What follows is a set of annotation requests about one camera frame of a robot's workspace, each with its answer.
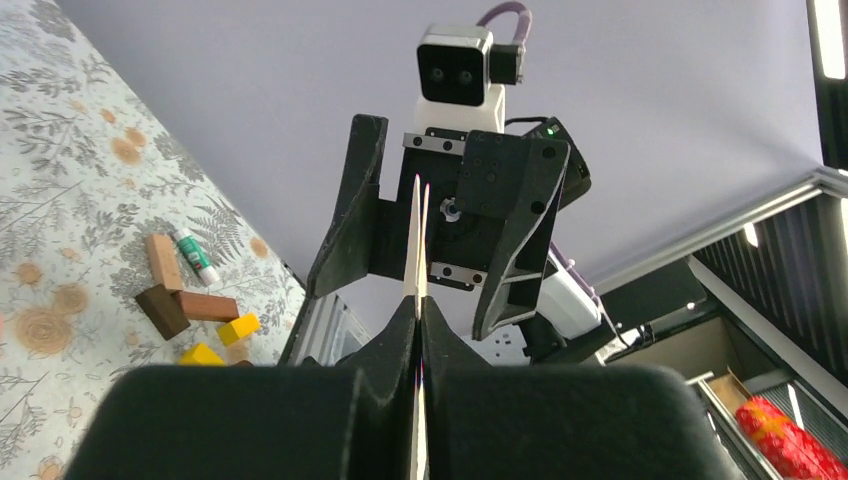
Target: red gift wrap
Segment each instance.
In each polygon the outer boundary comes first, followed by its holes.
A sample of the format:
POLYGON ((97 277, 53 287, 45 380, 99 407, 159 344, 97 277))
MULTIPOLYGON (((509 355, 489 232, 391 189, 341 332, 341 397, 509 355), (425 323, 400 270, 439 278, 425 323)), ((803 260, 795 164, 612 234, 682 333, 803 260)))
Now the red gift wrap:
POLYGON ((752 397, 736 421, 784 478, 848 480, 839 458, 768 400, 752 397))

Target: yellow wooden block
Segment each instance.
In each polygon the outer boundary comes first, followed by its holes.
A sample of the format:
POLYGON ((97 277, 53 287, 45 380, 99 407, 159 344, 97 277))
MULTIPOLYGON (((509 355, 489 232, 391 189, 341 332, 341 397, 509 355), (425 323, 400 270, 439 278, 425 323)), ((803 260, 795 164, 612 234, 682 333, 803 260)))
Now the yellow wooden block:
POLYGON ((221 357, 218 356, 205 343, 198 343, 191 347, 189 351, 183 354, 183 357, 178 362, 180 365, 209 365, 209 366, 226 366, 221 357))
POLYGON ((221 343, 232 345, 251 333, 259 330, 259 318, 254 313, 248 313, 218 329, 221 343))

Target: white glue stick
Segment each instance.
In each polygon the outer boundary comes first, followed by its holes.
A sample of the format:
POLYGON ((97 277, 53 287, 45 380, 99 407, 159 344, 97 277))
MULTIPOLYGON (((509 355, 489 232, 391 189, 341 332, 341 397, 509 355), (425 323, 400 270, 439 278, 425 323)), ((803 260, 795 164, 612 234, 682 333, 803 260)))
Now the white glue stick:
POLYGON ((197 240, 191 234, 191 230, 182 228, 174 232, 174 241, 177 243, 177 248, 180 249, 183 256, 188 260, 192 270, 197 273, 200 280, 207 287, 221 281, 221 276, 215 271, 215 267, 209 261, 209 257, 197 244, 197 240))

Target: brown wooden block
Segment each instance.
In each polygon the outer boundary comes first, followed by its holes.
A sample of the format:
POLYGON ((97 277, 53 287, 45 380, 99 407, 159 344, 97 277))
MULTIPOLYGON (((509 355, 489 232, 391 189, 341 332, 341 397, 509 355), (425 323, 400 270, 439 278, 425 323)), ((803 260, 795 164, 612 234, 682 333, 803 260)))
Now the brown wooden block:
POLYGON ((147 237, 147 257, 150 259, 150 270, 153 281, 165 286, 169 292, 183 289, 183 279, 180 276, 180 266, 177 254, 174 252, 174 242, 167 235, 154 234, 147 237))
POLYGON ((185 316, 191 320, 229 322, 241 316, 238 312, 238 304, 232 298, 202 293, 176 292, 174 299, 180 305, 185 316))
POLYGON ((161 284, 136 295, 135 301, 165 340, 174 338, 189 326, 179 304, 161 284))

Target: ceiling light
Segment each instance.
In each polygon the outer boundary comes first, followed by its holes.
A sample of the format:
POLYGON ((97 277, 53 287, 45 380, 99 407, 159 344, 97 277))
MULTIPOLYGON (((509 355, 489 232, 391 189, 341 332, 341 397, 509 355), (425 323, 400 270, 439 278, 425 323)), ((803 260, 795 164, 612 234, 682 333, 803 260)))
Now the ceiling light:
POLYGON ((792 405, 792 416, 795 417, 795 425, 803 430, 804 419, 801 418, 801 405, 798 403, 798 394, 795 392, 795 387, 791 383, 786 384, 786 389, 789 390, 789 403, 792 405))
POLYGON ((757 229, 754 228, 754 224, 746 223, 743 229, 745 230, 745 240, 748 240, 748 243, 750 243, 752 247, 758 248, 760 246, 760 241, 757 239, 757 229))
POLYGON ((848 198, 839 200, 839 210, 842 213, 842 234, 848 243, 848 198))
POLYGON ((827 78, 845 80, 845 41, 839 0, 814 0, 822 72, 827 78))

